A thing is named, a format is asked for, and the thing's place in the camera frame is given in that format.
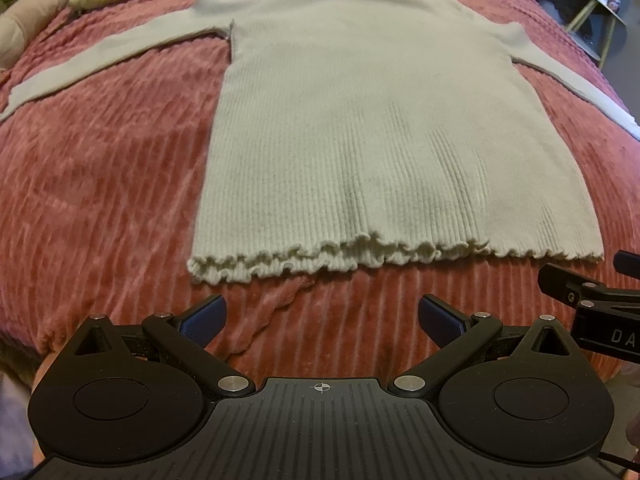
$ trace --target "can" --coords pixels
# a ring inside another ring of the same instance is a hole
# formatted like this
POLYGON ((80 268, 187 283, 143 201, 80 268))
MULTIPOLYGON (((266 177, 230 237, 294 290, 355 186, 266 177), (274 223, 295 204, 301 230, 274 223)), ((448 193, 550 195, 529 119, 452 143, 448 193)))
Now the can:
POLYGON ((622 3, 621 0, 609 0, 607 7, 609 7, 613 12, 618 12, 620 9, 620 3, 622 3))

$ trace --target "gray wall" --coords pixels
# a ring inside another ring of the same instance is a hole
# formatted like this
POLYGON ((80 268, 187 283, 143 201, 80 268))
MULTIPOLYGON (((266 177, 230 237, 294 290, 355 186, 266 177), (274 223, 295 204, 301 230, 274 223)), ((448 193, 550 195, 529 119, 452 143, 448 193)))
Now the gray wall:
POLYGON ((629 111, 640 120, 640 0, 622 0, 620 17, 626 28, 616 27, 603 72, 629 111))

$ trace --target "white sweater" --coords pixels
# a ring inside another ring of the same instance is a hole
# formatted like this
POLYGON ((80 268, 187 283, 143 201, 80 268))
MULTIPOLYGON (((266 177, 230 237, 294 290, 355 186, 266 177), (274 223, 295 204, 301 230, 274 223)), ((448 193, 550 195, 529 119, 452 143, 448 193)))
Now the white sweater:
POLYGON ((602 257, 584 180, 536 67, 638 136, 633 117, 456 0, 197 0, 13 89, 28 100, 153 46, 230 37, 192 274, 210 283, 471 253, 602 257))

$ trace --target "pink plush arm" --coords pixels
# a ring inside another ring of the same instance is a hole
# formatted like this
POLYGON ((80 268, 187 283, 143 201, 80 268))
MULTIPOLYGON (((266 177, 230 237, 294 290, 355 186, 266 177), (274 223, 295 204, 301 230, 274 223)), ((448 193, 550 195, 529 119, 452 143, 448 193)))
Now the pink plush arm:
POLYGON ((0 14, 0 72, 18 61, 28 44, 67 3, 68 0, 18 0, 0 14))

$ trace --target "wooden table leg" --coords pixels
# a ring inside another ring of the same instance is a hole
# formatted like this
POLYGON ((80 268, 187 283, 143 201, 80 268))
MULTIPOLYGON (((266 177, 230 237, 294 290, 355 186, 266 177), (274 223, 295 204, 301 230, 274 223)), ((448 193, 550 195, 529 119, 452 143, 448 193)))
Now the wooden table leg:
POLYGON ((600 70, 602 70, 602 67, 604 66, 604 62, 607 59, 607 56, 609 54, 609 47, 611 46, 611 40, 613 40, 613 31, 616 30, 616 17, 615 16, 609 16, 607 18, 607 23, 606 23, 606 33, 605 33, 605 38, 604 38, 604 43, 602 45, 602 52, 600 53, 600 63, 598 63, 598 68, 600 70))
POLYGON ((580 12, 578 12, 576 17, 572 19, 571 23, 569 23, 569 25, 567 25, 564 30, 566 30, 567 32, 572 32, 582 27, 582 24, 587 21, 587 18, 593 12, 593 9, 596 8, 597 4, 597 0, 589 0, 589 3, 586 4, 580 12))

